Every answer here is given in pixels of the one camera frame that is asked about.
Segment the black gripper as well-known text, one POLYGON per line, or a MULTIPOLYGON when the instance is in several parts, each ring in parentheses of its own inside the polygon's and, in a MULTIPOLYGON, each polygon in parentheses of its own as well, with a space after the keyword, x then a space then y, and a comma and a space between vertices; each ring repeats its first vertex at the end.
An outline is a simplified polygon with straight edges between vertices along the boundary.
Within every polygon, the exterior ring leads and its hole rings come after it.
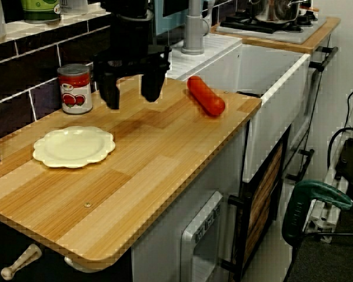
POLYGON ((101 98, 111 109, 119 109, 117 79, 142 75, 141 95, 155 102, 161 93, 170 63, 169 46, 151 45, 152 13, 142 15, 110 14, 109 47, 92 57, 94 78, 101 98))

